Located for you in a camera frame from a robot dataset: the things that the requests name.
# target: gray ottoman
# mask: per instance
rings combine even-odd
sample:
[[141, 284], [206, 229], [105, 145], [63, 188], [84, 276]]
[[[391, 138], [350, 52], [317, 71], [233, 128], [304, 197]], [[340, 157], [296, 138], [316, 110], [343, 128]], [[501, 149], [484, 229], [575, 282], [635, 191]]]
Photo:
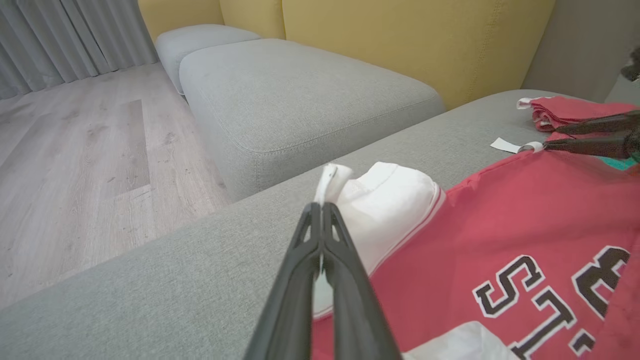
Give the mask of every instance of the gray ottoman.
[[260, 38], [258, 34], [230, 26], [215, 24], [194, 25], [160, 34], [156, 40], [156, 51], [175, 89], [178, 90], [178, 93], [184, 95], [178, 77], [178, 69], [185, 56], [206, 47], [258, 38]]
[[235, 200], [445, 110], [420, 81], [277, 39], [195, 51], [180, 82]]

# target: floor plank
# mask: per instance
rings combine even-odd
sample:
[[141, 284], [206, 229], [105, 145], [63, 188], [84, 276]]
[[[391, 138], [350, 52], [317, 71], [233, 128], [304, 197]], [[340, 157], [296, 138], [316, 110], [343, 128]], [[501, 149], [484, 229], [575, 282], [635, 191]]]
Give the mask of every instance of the floor plank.
[[0, 308], [226, 206], [216, 176], [160, 64], [1, 101]]

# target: gray seat cushion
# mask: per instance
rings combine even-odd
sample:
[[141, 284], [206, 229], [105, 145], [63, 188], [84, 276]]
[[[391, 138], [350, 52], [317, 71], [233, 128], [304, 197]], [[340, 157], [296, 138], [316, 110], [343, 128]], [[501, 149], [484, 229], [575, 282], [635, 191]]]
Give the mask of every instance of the gray seat cushion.
[[230, 26], [201, 24], [186, 26], [160, 34], [156, 40], [156, 51], [164, 70], [171, 82], [184, 95], [178, 70], [182, 59], [192, 52], [206, 47], [255, 40], [260, 38], [251, 31], [232, 28]]
[[[444, 188], [509, 156], [489, 146], [540, 141], [513, 90], [453, 109], [344, 156], [429, 174]], [[0, 311], [6, 358], [240, 359], [321, 168], [260, 192]]]
[[420, 81], [277, 39], [192, 53], [180, 81], [235, 200], [444, 112]]

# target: jersey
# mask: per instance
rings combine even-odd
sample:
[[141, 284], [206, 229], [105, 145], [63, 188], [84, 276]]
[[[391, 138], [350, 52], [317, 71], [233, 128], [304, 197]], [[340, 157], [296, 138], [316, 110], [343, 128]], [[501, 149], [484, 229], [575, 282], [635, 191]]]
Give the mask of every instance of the jersey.
[[[637, 176], [566, 152], [470, 176], [371, 277], [399, 348], [478, 321], [521, 359], [591, 351], [640, 246], [639, 199]], [[332, 319], [314, 322], [314, 358], [332, 348]]]

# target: folded red cloth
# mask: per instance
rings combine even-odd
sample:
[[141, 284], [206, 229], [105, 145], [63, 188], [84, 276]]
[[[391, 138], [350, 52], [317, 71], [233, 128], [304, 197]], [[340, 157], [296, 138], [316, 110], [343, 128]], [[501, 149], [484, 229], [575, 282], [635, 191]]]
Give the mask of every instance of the folded red cloth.
[[[524, 98], [518, 101], [518, 108], [532, 108], [536, 128], [546, 133], [553, 133], [560, 126], [576, 124], [598, 117], [618, 115], [637, 109], [631, 104], [619, 102], [597, 104], [579, 99], [567, 99], [562, 96]], [[547, 140], [567, 137], [569, 136], [554, 133]]]

